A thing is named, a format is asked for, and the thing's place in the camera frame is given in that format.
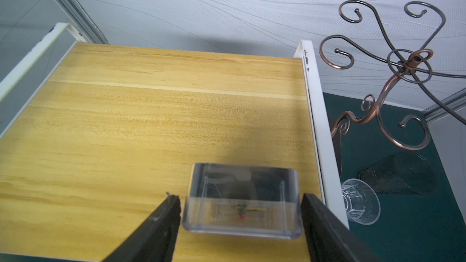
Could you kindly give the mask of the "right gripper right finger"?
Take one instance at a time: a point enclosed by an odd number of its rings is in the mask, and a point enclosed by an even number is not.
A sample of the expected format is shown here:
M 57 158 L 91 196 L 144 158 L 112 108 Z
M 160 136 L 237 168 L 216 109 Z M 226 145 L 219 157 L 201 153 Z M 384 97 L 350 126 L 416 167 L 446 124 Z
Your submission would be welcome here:
M 379 262 L 314 194 L 301 202 L 303 228 L 312 262 Z

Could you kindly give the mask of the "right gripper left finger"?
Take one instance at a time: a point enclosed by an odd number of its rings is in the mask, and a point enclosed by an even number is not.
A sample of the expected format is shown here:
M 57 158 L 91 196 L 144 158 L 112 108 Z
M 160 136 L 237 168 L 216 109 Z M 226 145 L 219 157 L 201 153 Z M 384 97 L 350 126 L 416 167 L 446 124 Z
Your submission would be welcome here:
M 160 206 L 104 261 L 172 261 L 180 222 L 180 199 L 176 195 L 168 195 Z

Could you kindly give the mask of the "clear square alarm clock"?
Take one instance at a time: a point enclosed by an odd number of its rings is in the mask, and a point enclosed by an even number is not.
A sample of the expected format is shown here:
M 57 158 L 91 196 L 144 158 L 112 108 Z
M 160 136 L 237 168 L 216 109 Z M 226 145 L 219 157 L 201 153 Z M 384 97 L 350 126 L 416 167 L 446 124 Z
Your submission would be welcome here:
M 199 234 L 292 240 L 302 233 L 297 171 L 196 163 L 182 226 Z

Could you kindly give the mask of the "wooden two-tier shelf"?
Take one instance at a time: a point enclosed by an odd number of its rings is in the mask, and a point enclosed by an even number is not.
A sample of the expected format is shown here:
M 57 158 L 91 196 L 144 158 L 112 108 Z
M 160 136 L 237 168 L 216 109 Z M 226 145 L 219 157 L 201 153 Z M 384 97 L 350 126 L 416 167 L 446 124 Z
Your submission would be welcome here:
M 1 133 L 1 257 L 99 261 L 197 162 L 290 167 L 345 219 L 314 47 L 290 58 L 76 42 Z

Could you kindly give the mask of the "clear drinking glass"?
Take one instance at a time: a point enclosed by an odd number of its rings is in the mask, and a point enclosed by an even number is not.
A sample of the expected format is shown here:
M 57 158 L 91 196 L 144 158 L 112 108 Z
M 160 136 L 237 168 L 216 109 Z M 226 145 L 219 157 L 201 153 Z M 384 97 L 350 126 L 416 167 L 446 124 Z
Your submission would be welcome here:
M 377 194 L 366 182 L 351 178 L 341 184 L 348 220 L 364 226 L 375 224 L 381 214 Z

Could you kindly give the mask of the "dark tinted glass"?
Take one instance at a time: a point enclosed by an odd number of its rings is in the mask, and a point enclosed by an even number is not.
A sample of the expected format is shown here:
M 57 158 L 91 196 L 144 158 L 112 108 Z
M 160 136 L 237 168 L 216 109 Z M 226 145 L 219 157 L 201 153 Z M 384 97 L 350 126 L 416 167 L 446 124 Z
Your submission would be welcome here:
M 412 152 L 398 152 L 359 172 L 359 179 L 380 194 L 425 195 L 438 186 L 429 162 Z

